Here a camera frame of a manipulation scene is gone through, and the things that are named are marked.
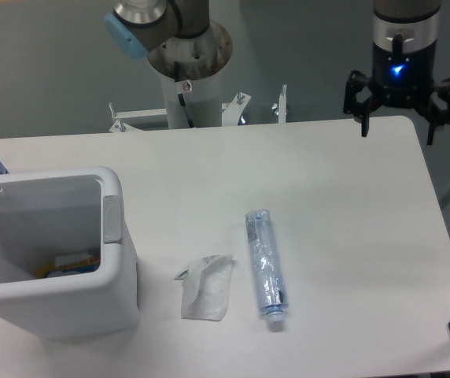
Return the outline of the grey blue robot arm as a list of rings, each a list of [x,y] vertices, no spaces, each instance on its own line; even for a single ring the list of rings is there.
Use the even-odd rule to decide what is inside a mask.
[[[344,113],[360,123],[362,135],[383,106],[415,110],[431,132],[450,124],[450,78],[433,79],[441,3],[376,1],[373,10],[372,73],[349,74]],[[120,1],[105,25],[127,56],[147,59],[161,76],[170,128],[223,124],[217,77],[232,42],[210,18],[208,2]]]

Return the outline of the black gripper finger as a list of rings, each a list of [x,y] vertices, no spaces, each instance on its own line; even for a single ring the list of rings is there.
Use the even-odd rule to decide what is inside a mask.
[[[438,127],[450,125],[450,77],[441,82],[431,83],[413,100],[415,111],[429,124],[426,144],[432,145]]]
[[[368,98],[362,102],[357,95],[364,89],[370,91]],[[361,124],[361,136],[367,137],[370,115],[382,106],[382,93],[372,77],[365,76],[358,70],[350,72],[345,85],[343,112],[352,114],[356,122]]]

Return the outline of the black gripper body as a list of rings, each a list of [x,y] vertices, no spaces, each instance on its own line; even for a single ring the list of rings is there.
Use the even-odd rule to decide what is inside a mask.
[[[373,44],[370,89],[386,107],[425,105],[433,93],[434,43],[395,57]]]

